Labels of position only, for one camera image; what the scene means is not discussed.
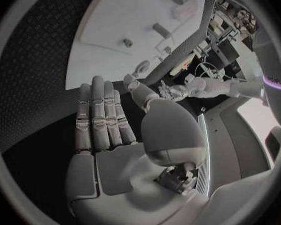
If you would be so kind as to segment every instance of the robotic arm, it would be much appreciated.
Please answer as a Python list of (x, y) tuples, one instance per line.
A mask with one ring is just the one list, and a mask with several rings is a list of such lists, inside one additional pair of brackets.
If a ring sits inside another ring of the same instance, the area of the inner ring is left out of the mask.
[(167, 86), (161, 81), (158, 87), (162, 97), (178, 102), (186, 97), (214, 98), (218, 95), (239, 96), (261, 99), (267, 103), (263, 84), (261, 82), (239, 82), (236, 79), (220, 81), (209, 77), (194, 77), (189, 74), (184, 79), (184, 85)]

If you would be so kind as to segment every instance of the purple light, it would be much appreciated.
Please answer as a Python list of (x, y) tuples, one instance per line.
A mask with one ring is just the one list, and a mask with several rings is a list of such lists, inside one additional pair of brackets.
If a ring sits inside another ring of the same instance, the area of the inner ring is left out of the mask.
[(281, 85), (277, 84), (275, 82), (270, 81), (266, 76), (263, 76), (263, 81), (265, 84), (269, 85), (270, 87), (274, 88), (274, 89), (279, 89), (281, 90)]

